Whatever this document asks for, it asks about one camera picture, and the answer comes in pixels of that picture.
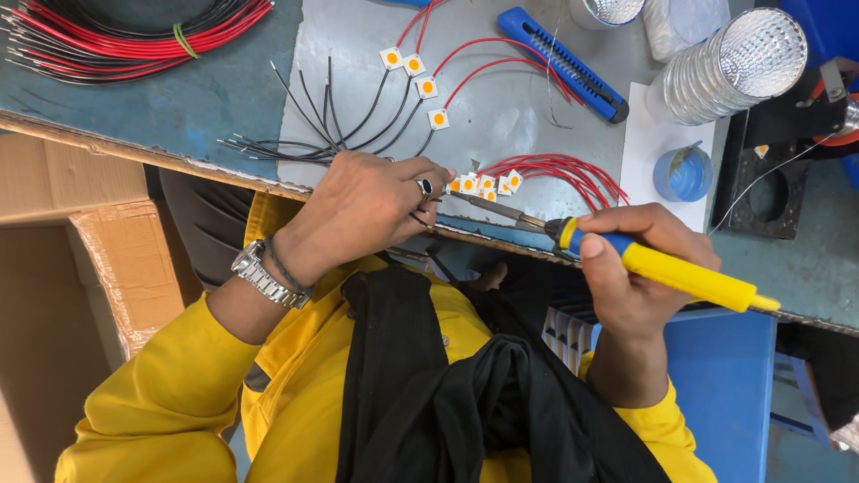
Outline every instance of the silver watch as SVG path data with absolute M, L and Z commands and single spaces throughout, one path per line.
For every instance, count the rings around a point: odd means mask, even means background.
M 265 244 L 262 240 L 251 241 L 244 250 L 239 252 L 230 269 L 239 277 L 244 278 L 257 288 L 263 295 L 284 307 L 301 309 L 310 300 L 309 295 L 294 292 L 279 284 L 265 271 L 260 261 Z

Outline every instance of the man's right hand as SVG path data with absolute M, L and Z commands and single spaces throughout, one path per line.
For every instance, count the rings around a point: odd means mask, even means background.
M 631 337 L 661 333 L 691 296 L 627 272 L 617 250 L 598 233 L 619 231 L 636 242 L 695 265 L 719 271 L 710 238 L 695 233 L 658 203 L 597 211 L 576 219 L 582 239 L 582 270 L 594 295 L 594 310 L 606 329 Z
M 691 296 L 627 272 L 617 250 L 596 234 L 622 232 L 710 270 L 718 271 L 721 261 L 710 238 L 693 232 L 657 203 L 597 211 L 578 218 L 576 227 L 589 232 L 579 254 L 603 325 L 588 382 L 614 407 L 652 407 L 668 391 L 662 331 Z

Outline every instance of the blue grip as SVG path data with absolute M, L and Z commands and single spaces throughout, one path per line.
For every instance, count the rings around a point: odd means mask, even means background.
M 410 5 L 414 5 L 416 7 L 426 7 L 430 4 L 430 0 L 385 0 L 390 3 L 408 3 Z
M 580 229 L 576 229 L 576 231 L 573 232 L 573 236 L 570 238 L 570 252 L 579 254 L 579 247 L 582 245 L 582 237 L 585 236 L 586 233 L 587 232 L 581 231 Z M 631 239 L 629 236 L 620 235 L 618 233 L 601 233 L 600 236 L 608 240 L 614 249 L 618 250 L 618 254 L 620 254 L 620 256 L 624 256 L 626 249 L 635 242 L 635 240 Z
M 600 79 L 567 47 L 542 28 L 522 7 L 514 7 L 502 12 L 498 16 L 498 27 L 510 39 L 531 46 L 539 52 L 539 56 L 534 55 L 533 52 L 530 53 L 541 62 L 546 61 L 549 57 L 550 47 L 553 47 L 555 55 L 551 57 L 551 66 L 557 76 L 582 101 L 587 102 L 593 110 L 610 123 L 617 124 L 626 120 L 630 113 L 630 106 L 623 96 Z

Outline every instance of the gray metal plate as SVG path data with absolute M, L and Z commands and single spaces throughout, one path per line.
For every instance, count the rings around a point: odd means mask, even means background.
M 613 30 L 589 31 L 570 19 L 565 0 L 560 3 L 535 0 L 524 4 L 512 0 L 450 0 L 433 8 L 420 52 L 428 69 L 422 76 L 430 75 L 452 50 L 468 40 L 506 38 L 497 27 L 496 18 L 514 6 L 522 6 L 550 32 L 555 31 L 560 18 L 558 40 L 624 97 L 629 94 L 630 82 L 650 84 L 661 68 L 661 64 L 650 57 L 640 19 Z M 308 91 L 321 113 L 326 58 L 330 53 L 338 119 L 344 131 L 351 131 L 368 111 L 384 72 L 378 52 L 396 44 L 417 9 L 369 0 L 304 0 L 302 13 L 304 21 L 296 41 L 296 64 L 290 73 L 290 88 L 313 118 L 299 81 L 296 67 L 300 65 Z M 403 56 L 414 52 L 421 23 L 416 23 L 400 47 Z M 395 159 L 413 156 L 430 131 L 426 112 L 442 107 L 465 76 L 492 60 L 526 55 L 500 42 L 469 46 L 456 54 L 436 79 L 442 94 L 423 103 L 400 140 L 382 155 Z M 390 121 L 402 100 L 406 78 L 402 69 L 391 73 L 376 112 L 355 139 L 369 138 Z M 481 71 L 456 95 L 448 109 L 451 126 L 436 132 L 424 154 L 445 167 L 466 172 L 472 170 L 472 159 L 488 166 L 509 156 L 558 152 L 596 164 L 618 180 L 625 123 L 610 125 L 589 109 L 566 103 L 556 87 L 551 89 L 557 120 L 572 129 L 556 127 L 551 122 L 544 71 L 520 63 L 501 64 Z M 404 117 L 417 99 L 417 92 L 412 88 Z M 400 126 L 402 118 L 369 147 L 377 149 L 386 144 Z M 284 109 L 281 139 L 321 143 L 289 101 Z M 281 162 L 277 172 L 281 180 L 312 187 L 324 169 Z M 527 180 L 518 193 L 509 198 L 501 197 L 500 202 L 543 219 L 589 212 L 572 186 L 549 177 Z M 447 203 L 440 205 L 440 213 L 512 225 L 510 220 L 459 199 L 448 198 Z

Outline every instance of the cardboard box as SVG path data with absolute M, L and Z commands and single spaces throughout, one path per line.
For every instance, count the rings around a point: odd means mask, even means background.
M 53 481 L 111 371 L 65 228 L 0 229 L 0 250 L 0 480 Z
M 184 248 L 176 247 L 178 256 L 171 255 L 162 223 L 170 231 L 173 222 L 166 218 L 162 220 L 151 200 L 102 206 L 69 217 L 107 294 L 126 360 L 203 293 Z
M 86 397 L 203 288 L 143 165 L 17 134 L 0 250 L 0 480 L 53 481 Z
M 0 224 L 149 199 L 143 165 L 24 134 L 0 136 Z

